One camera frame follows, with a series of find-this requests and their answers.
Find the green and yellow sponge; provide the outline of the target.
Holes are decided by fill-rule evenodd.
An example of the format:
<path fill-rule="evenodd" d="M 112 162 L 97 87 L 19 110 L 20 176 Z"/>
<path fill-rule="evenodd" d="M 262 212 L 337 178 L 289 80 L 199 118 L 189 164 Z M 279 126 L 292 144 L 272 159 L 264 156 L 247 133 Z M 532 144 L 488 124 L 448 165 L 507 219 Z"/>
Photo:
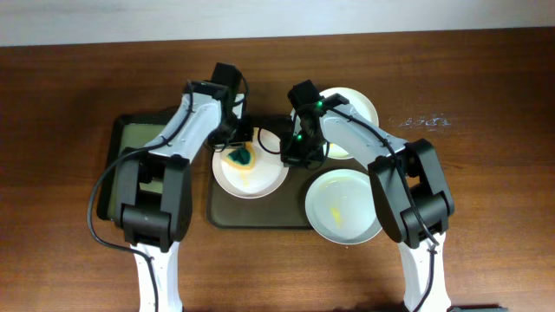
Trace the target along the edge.
<path fill-rule="evenodd" d="M 224 157 L 224 162 L 236 169 L 250 170 L 255 165 L 256 152 L 251 143 L 245 143 L 243 146 L 231 150 Z"/>

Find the white plate yellow stain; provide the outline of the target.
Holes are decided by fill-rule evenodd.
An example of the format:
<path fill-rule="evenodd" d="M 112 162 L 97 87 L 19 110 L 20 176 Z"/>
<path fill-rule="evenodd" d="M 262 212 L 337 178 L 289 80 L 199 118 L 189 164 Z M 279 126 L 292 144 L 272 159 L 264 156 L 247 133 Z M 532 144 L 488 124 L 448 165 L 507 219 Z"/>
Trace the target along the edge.
<path fill-rule="evenodd" d="M 335 169 L 321 174 L 306 192 L 304 208 L 312 228 L 336 244 L 362 244 L 382 230 L 369 176 L 363 172 Z"/>
<path fill-rule="evenodd" d="M 320 95 L 323 98 L 315 104 L 293 108 L 292 119 L 299 117 L 302 129 L 316 137 L 319 146 L 327 141 L 329 153 L 330 146 L 335 145 L 362 165 L 373 162 L 380 148 L 368 129 L 377 129 L 379 123 L 369 99 L 350 88 L 331 88 Z"/>

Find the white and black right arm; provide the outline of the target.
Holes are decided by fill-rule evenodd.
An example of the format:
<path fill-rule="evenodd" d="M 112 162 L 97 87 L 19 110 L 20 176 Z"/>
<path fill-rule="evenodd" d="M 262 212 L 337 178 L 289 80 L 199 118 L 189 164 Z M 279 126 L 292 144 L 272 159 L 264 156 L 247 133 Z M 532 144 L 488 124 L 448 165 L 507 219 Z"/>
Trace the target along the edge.
<path fill-rule="evenodd" d="M 406 310 L 450 310 L 443 251 L 454 200 L 432 144 L 396 138 L 357 118 L 340 94 L 291 90 L 287 97 L 295 110 L 292 122 L 301 129 L 283 143 L 282 161 L 321 163 L 323 145 L 336 143 L 366 166 L 376 216 L 400 251 Z"/>

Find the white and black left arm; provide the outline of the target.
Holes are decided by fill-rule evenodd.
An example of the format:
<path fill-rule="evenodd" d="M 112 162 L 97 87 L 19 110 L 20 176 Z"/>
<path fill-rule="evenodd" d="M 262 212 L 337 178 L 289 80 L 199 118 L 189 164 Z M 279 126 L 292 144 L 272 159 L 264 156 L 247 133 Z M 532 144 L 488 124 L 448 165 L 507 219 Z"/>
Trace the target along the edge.
<path fill-rule="evenodd" d="M 144 153 L 116 172 L 115 222 L 137 264 L 140 310 L 181 311 L 179 247 L 192 216 L 191 164 L 208 138 L 219 145 L 238 131 L 241 82 L 194 81 Z"/>

